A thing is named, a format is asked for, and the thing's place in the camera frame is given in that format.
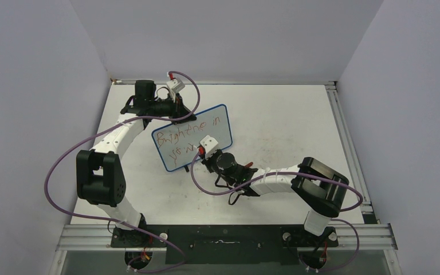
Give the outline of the blue framed whiteboard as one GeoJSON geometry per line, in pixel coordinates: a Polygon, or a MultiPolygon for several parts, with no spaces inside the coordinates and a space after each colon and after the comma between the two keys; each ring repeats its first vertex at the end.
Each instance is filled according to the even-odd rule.
{"type": "Polygon", "coordinates": [[[151,136],[168,172],[188,166],[196,154],[193,144],[206,135],[215,138],[221,149],[233,144],[233,135],[227,106],[219,104],[195,114],[196,121],[169,124],[155,129],[151,136]]]}

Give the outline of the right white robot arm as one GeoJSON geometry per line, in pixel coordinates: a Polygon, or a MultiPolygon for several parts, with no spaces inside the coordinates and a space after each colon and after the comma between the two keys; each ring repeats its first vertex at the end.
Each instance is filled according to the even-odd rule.
{"type": "Polygon", "coordinates": [[[260,169],[238,164],[234,155],[220,149],[208,151],[200,147],[197,157],[225,182],[224,194],[237,197],[260,197],[271,193],[293,193],[309,207],[301,238],[308,245],[334,241],[334,230],[328,224],[344,212],[343,202],[348,190],[352,190],[348,179],[324,163],[306,157],[288,168],[260,169]]]}

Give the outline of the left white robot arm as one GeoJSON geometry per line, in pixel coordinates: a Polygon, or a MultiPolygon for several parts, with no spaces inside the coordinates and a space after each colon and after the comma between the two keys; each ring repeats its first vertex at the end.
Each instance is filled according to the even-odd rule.
{"type": "Polygon", "coordinates": [[[137,80],[135,93],[121,109],[116,128],[90,150],[81,150],[76,156],[77,195],[114,220],[113,239],[117,241],[135,247],[152,242],[144,215],[125,196],[121,158],[152,117],[167,117],[174,124],[196,120],[183,103],[179,93],[183,88],[184,83],[172,77],[165,86],[168,94],[162,99],[155,95],[157,87],[152,80],[137,80]]]}

